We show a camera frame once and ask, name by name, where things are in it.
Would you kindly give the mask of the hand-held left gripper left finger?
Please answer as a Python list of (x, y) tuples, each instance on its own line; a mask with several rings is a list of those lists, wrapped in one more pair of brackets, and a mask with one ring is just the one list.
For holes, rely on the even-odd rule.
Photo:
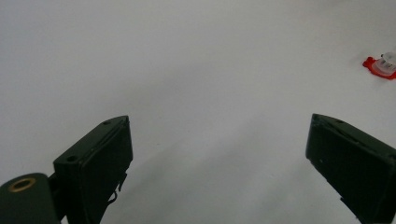
[(118, 198), (133, 160), (130, 121), (101, 122), (54, 162), (69, 224), (99, 224)]

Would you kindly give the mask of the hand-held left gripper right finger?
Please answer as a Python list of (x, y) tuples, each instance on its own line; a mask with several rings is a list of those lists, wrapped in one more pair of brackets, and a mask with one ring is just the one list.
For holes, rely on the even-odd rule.
[(325, 115), (311, 118), (305, 156), (362, 224), (396, 217), (396, 149)]

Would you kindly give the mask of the small clear cup red lid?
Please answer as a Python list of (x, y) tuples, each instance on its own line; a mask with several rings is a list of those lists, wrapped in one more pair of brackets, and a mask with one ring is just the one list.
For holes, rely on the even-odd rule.
[(396, 79), (396, 52), (386, 52), (379, 59), (368, 57), (362, 65), (375, 76)]

